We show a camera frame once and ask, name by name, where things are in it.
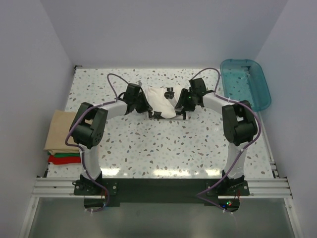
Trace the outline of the white t shirt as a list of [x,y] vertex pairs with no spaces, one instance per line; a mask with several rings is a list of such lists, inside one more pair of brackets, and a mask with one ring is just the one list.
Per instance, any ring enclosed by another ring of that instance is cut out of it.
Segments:
[[176,120],[175,106],[182,87],[152,87],[145,89],[145,96],[152,110],[148,112],[149,119]]

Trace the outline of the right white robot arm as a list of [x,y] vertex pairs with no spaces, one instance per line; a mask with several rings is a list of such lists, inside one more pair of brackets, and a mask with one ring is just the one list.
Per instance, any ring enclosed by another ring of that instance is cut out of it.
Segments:
[[223,134],[228,141],[228,156],[220,184],[223,193],[233,194],[238,189],[238,182],[244,176],[244,161],[248,147],[258,139],[260,129],[256,115],[248,101],[233,101],[207,90],[202,78],[191,79],[189,89],[181,89],[177,97],[176,108],[192,112],[196,106],[213,110],[222,116]]

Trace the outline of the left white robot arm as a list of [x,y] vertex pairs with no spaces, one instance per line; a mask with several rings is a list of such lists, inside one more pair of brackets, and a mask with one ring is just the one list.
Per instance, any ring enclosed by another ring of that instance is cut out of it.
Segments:
[[106,121],[133,111],[141,114],[150,109],[142,87],[133,83],[127,85],[122,98],[98,105],[87,102],[80,105],[66,136],[65,145],[79,149],[82,176],[88,179],[85,183],[88,192],[98,194],[103,188],[102,181],[98,179],[102,172],[97,150],[104,135]]

